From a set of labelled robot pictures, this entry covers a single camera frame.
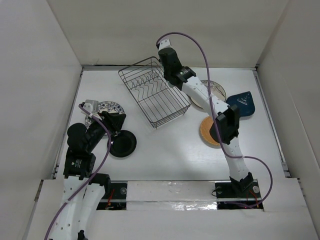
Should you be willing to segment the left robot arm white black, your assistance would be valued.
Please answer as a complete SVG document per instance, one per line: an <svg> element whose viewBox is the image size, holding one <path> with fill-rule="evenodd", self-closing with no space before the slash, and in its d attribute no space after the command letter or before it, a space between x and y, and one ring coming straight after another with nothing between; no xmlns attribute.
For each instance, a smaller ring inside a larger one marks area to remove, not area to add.
<svg viewBox="0 0 320 240"><path fill-rule="evenodd" d="M110 176L94 169L93 150L103 136L121 130L126 115L104 111L89 117L93 118L90 127L74 123L67 130L63 195L46 240L85 240L100 200L111 194Z"/></svg>

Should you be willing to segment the cream round plate tree drawing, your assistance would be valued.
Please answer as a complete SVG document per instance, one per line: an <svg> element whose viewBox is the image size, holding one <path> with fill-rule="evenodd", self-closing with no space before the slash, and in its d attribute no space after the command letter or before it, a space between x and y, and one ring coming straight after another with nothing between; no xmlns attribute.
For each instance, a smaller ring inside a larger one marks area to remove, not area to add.
<svg viewBox="0 0 320 240"><path fill-rule="evenodd" d="M225 89L217 82L215 81L210 81L210 89L211 89L211 93L214 94L217 98L219 98L220 100L222 100L223 102L225 102L227 100L227 94ZM192 97L190 97L188 95L190 101L199 109L203 110L203 108L201 107L201 105L196 102Z"/></svg>

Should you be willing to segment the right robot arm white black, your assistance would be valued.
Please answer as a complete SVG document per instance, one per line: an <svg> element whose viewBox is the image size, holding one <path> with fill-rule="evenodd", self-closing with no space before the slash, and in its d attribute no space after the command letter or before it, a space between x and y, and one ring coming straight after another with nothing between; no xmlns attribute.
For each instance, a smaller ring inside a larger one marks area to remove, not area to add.
<svg viewBox="0 0 320 240"><path fill-rule="evenodd" d="M236 198L242 197L249 191L254 180L239 145L239 108L236 105L229 106L215 95L210 95L208 87L202 84L192 69L181 64L171 46L159 45L158 55L165 80L194 99L212 118L209 134L220 143L224 152L232 193Z"/></svg>

